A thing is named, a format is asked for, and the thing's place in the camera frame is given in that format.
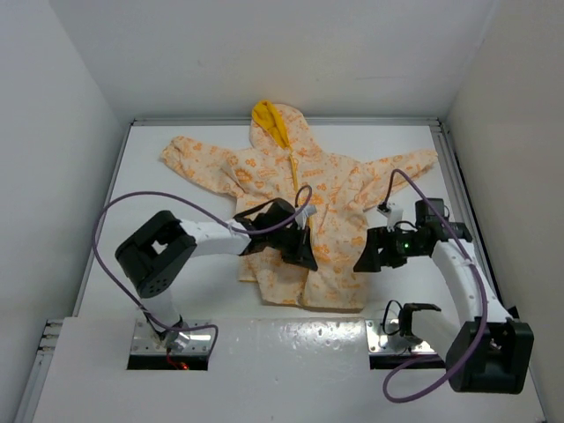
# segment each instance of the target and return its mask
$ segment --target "cable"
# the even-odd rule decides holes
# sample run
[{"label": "cable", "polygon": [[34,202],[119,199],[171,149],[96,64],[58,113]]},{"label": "cable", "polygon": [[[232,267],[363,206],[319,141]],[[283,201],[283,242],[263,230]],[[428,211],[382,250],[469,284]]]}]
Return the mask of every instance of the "cable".
[{"label": "cable", "polygon": [[170,348],[167,348],[167,363],[174,367],[176,370],[179,370],[176,363],[173,361],[173,359],[170,358]]},{"label": "cable", "polygon": [[172,359],[170,356],[171,349],[167,348],[167,363],[174,367],[176,370],[189,370],[189,367],[186,363],[180,362],[177,363]]},{"label": "cable", "polygon": [[460,252],[464,256],[464,258],[470,262],[470,270],[472,272],[472,275],[476,279],[476,284],[478,285],[479,296],[480,296],[480,299],[481,299],[481,307],[482,307],[482,316],[480,317],[478,332],[476,333],[476,336],[472,340],[470,346],[468,347],[466,352],[462,355],[462,357],[460,357],[460,359],[458,359],[456,364],[453,367],[451,367],[449,370],[447,370],[445,372],[445,374],[443,376],[441,376],[439,379],[437,379],[435,382],[431,383],[429,386],[427,386],[423,390],[416,392],[415,394],[411,394],[407,397],[393,397],[388,392],[388,385],[390,384],[391,378],[394,377],[394,375],[396,375],[399,371],[403,370],[404,368],[411,366],[412,364],[436,360],[436,358],[430,359],[430,358],[420,358],[419,357],[419,358],[416,358],[416,359],[413,359],[413,360],[408,360],[408,361],[400,364],[398,367],[394,368],[391,372],[389,372],[386,375],[386,377],[384,379],[383,386],[382,386],[384,396],[392,403],[402,404],[402,403],[409,403],[411,401],[415,401],[416,399],[420,399],[420,398],[424,397],[425,395],[430,394],[431,392],[433,392],[437,388],[439,388],[448,379],[450,379],[453,375],[458,373],[458,371],[463,367],[463,365],[466,363],[466,361],[474,354],[474,352],[476,351],[476,348],[478,348],[478,345],[481,342],[481,338],[484,335],[484,332],[486,331],[486,325],[487,325],[487,295],[486,295],[486,287],[484,286],[484,281],[482,280],[482,277],[480,277],[480,275],[479,275],[479,271],[478,271],[478,268],[476,267],[476,264],[474,264],[474,262],[472,261],[470,255],[468,254],[468,251],[466,251],[466,249],[464,248],[464,245],[462,245],[462,242],[460,242],[460,240],[456,237],[456,234],[454,233],[454,231],[450,227],[449,222],[442,216],[442,213],[439,213],[435,209],[433,203],[431,203],[429,201],[429,199],[427,197],[425,197],[425,194],[423,194],[421,189],[419,189],[419,187],[415,184],[415,182],[404,171],[402,171],[400,169],[392,170],[391,175],[390,175],[390,185],[388,187],[388,193],[386,194],[386,197],[384,199],[384,203],[386,204],[388,202],[388,200],[390,199],[390,193],[391,193],[391,188],[393,186],[393,180],[394,180],[395,174],[402,175],[405,178],[405,180],[413,187],[413,189],[415,189],[415,192],[417,192],[419,194],[421,199],[425,202],[425,204],[429,207],[429,209],[436,215],[436,217],[441,221],[444,228],[449,232],[450,236],[453,238],[454,242],[456,243],[456,245],[460,249]]},{"label": "cable", "polygon": [[[267,227],[265,229],[260,229],[258,231],[246,231],[246,230],[243,230],[243,229],[239,229],[237,227],[231,227],[231,230],[233,230],[234,232],[238,232],[240,234],[261,235],[261,234],[267,234],[267,233],[272,232],[272,231],[276,231],[277,229],[280,229],[281,227],[288,225],[308,206],[309,200],[311,200],[311,196],[313,194],[313,189],[309,185],[304,185],[296,193],[296,201],[300,197],[300,194],[304,189],[308,189],[308,191],[309,191],[308,196],[306,198],[306,201],[289,218],[282,220],[281,222],[277,223],[274,226]],[[94,253],[94,257],[96,258],[96,261],[98,262],[98,264],[100,265],[102,270],[104,270],[104,272],[109,276],[109,278],[112,279],[114,281],[114,283],[128,297],[130,297],[130,300],[132,300],[141,309],[141,311],[143,312],[143,314],[145,315],[147,320],[149,320],[150,322],[153,322],[154,324],[156,324],[157,326],[160,326],[161,328],[163,328],[165,330],[170,330],[172,332],[192,332],[192,331],[196,331],[196,330],[213,329],[214,332],[215,332],[215,335],[214,335],[213,340],[211,342],[210,352],[209,352],[209,356],[212,356],[213,348],[215,347],[215,345],[218,341],[218,335],[219,335],[219,328],[216,324],[211,323],[211,324],[205,324],[203,326],[197,326],[197,327],[194,327],[194,328],[185,328],[185,327],[168,326],[168,325],[160,322],[156,317],[154,317],[151,313],[149,313],[149,311],[145,308],[143,303],[140,300],[138,300],[137,297],[134,294],[132,294],[131,291],[129,289],[127,289],[122,282],[120,282],[120,279],[118,279],[117,276],[108,268],[108,266],[104,263],[104,261],[102,260],[102,257],[100,256],[100,252],[98,250],[98,241],[99,240],[98,240],[97,233],[98,233],[98,228],[100,227],[100,223],[104,219],[104,216],[106,216],[106,213],[108,213],[108,210],[110,209],[110,207],[116,205],[117,203],[120,203],[121,201],[123,201],[127,198],[140,197],[140,196],[156,196],[156,197],[172,198],[173,200],[179,201],[181,203],[189,205],[190,207],[198,210],[199,212],[206,215],[208,218],[210,218],[210,219],[214,220],[215,222],[219,223],[220,225],[222,225],[223,227],[229,228],[229,224],[227,224],[222,219],[215,216],[213,213],[207,211],[203,207],[200,207],[199,205],[192,203],[191,201],[186,200],[182,197],[178,197],[174,194],[168,194],[166,192],[160,192],[160,191],[135,191],[135,192],[130,192],[129,194],[124,194],[123,196],[120,196],[118,198],[115,198],[112,201],[110,201],[108,204],[106,204],[102,208],[100,215],[96,219],[96,221],[94,223],[94,228],[92,230],[92,251]]]},{"label": "cable", "polygon": [[396,335],[399,332],[399,329],[396,329],[391,333],[388,333],[386,331],[386,321],[388,320],[388,312],[390,311],[390,305],[393,304],[394,302],[399,307],[400,312],[404,309],[402,305],[399,303],[399,301],[397,300],[390,300],[388,301],[388,304],[386,304],[386,309],[384,310],[384,317],[382,318],[382,332],[384,332],[384,334],[388,335],[389,337],[391,337],[392,335]]},{"label": "cable", "polygon": [[397,226],[400,226],[400,225],[409,225],[409,226],[411,226],[413,229],[417,230],[417,227],[416,227],[412,222],[410,222],[409,220],[400,220],[399,222],[397,222],[397,223],[394,225],[394,227],[397,227]]},{"label": "cable", "polygon": [[409,350],[409,347],[404,348],[404,350],[402,352],[397,352],[395,354],[392,354],[391,357],[399,357],[401,355],[404,355],[405,353],[407,353],[407,350]]}]

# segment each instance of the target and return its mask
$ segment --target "jacket sleeve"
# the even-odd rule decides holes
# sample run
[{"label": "jacket sleeve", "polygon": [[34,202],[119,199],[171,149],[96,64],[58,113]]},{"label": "jacket sleeve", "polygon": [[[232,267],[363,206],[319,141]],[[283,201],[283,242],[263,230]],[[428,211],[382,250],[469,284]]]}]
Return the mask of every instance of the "jacket sleeve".
[{"label": "jacket sleeve", "polygon": [[176,137],[160,157],[180,176],[213,192],[233,197],[244,193],[230,164],[230,160],[236,160],[231,150]]},{"label": "jacket sleeve", "polygon": [[[363,175],[362,189],[355,197],[364,210],[379,204],[386,196],[391,171],[400,168],[412,179],[417,179],[427,172],[437,161],[435,150],[417,150],[407,154],[386,157],[364,163],[361,169]],[[407,185],[407,181],[396,175],[392,186],[392,194]]]}]

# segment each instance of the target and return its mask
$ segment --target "white wall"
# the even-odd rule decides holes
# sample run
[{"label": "white wall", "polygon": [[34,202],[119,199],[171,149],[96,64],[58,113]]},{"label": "white wall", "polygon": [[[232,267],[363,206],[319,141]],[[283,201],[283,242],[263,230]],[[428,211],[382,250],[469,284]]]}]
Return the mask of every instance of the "white wall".
[{"label": "white wall", "polygon": [[449,115],[501,290],[535,332],[549,421],[564,421],[564,3],[505,0]]},{"label": "white wall", "polygon": [[123,131],[47,0],[1,0],[0,422],[72,311]]},{"label": "white wall", "polygon": [[50,0],[116,113],[446,115],[496,0]]}]

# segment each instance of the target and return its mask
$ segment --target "jacket hood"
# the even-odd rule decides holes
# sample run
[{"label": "jacket hood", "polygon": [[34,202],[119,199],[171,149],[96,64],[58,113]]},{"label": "jacket hood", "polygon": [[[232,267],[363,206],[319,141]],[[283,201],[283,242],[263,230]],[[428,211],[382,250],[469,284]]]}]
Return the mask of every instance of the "jacket hood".
[{"label": "jacket hood", "polygon": [[313,157],[321,152],[306,118],[295,108],[262,100],[253,107],[252,118],[250,142],[265,154]]}]

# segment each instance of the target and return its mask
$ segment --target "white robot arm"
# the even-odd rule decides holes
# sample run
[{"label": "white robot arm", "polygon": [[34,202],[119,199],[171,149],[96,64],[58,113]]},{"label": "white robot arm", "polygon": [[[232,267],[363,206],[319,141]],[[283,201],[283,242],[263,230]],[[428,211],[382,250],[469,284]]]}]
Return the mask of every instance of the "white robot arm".
[{"label": "white robot arm", "polygon": [[[429,199],[434,208],[444,210],[440,198]],[[463,223],[449,222],[467,258],[452,234],[434,215],[425,201],[415,204],[413,230],[399,225],[401,209],[395,204],[379,206],[388,217],[388,225],[368,229],[367,245],[354,266],[355,271],[375,272],[383,266],[397,268],[408,257],[430,256],[439,268],[456,306],[458,322],[448,320],[434,304],[404,304],[393,336],[404,345],[426,341],[444,361],[447,370],[458,361],[479,336],[478,347],[459,371],[449,378],[453,390],[517,394],[523,389],[531,356],[533,334],[527,323],[516,322],[501,305],[480,269],[471,235]],[[446,222],[448,217],[442,215]],[[484,310],[477,284],[478,273],[486,293],[486,328],[479,331]]]},{"label": "white robot arm", "polygon": [[[270,205],[268,210],[259,212],[253,219],[249,217],[266,205]],[[308,205],[291,224],[265,232],[266,228],[293,216],[294,207],[276,198],[235,215],[226,222],[227,227],[215,222],[177,219],[170,211],[160,211],[117,248],[115,258],[136,288],[145,312],[164,326],[184,327],[169,287],[189,258],[217,254],[246,256],[271,247],[280,251],[286,263],[316,271],[308,226],[308,216],[314,213],[315,207]],[[166,347],[174,348],[178,331],[167,331],[156,325],[153,328]]]}]

